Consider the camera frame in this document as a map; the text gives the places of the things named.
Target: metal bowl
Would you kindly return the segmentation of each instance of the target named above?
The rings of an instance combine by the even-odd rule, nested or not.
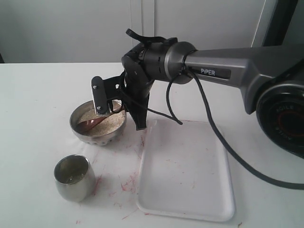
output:
[[[105,134],[105,135],[101,135],[101,136],[88,136],[88,135],[78,133],[75,130],[75,127],[78,124],[80,117],[84,113],[86,113],[92,109],[94,109],[93,101],[88,101],[88,102],[80,105],[77,109],[75,109],[75,111],[71,114],[71,117],[70,117],[70,126],[72,128],[72,131],[81,141],[83,141],[85,143],[92,144],[92,145],[99,145],[99,146],[107,145],[109,142],[111,142],[117,136],[121,135],[121,133],[124,131],[125,125],[127,122],[126,112],[125,112],[125,110],[122,110],[122,112],[124,113],[123,124],[119,128],[117,128],[115,131],[113,131],[109,134]]]

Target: spoon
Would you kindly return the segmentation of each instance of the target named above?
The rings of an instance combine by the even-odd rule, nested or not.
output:
[[[105,120],[106,118],[110,117],[111,115],[113,114],[117,114],[117,113],[113,113],[111,112],[109,115],[107,116],[101,116],[101,117],[98,117],[96,119],[91,119],[91,120],[85,120],[83,122],[80,122],[76,125],[76,128],[75,130],[82,134],[82,133],[85,133],[87,131],[90,131],[92,128],[94,128],[95,126],[97,126],[98,124],[100,124],[103,120]]]

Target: table surface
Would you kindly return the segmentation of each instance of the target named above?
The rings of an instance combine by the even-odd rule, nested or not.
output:
[[[91,100],[90,80],[117,76],[120,63],[0,65],[0,224],[1,227],[208,227],[302,228],[304,192],[265,183],[228,155],[236,213],[224,223],[145,215],[133,188],[145,131],[131,120],[124,134],[106,147],[79,141],[69,126],[72,111]],[[167,112],[167,83],[155,82],[149,107]],[[244,111],[240,91],[203,82],[216,123],[230,145],[259,171],[284,181],[304,182],[303,159],[274,145],[256,116]],[[207,121],[197,85],[174,85],[172,108],[182,120]],[[162,117],[148,113],[148,120]],[[92,163],[98,182],[81,203],[65,201],[55,187],[53,169],[69,154]]]

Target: metal cup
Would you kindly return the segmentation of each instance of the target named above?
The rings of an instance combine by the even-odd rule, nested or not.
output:
[[[95,187],[94,171],[89,160],[82,155],[63,158],[54,169],[54,177],[60,195],[68,201],[82,201]]]

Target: white plastic tray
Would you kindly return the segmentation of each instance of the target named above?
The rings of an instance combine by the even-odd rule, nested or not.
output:
[[[150,121],[137,206],[149,214],[207,221],[234,215],[226,150],[208,123]]]

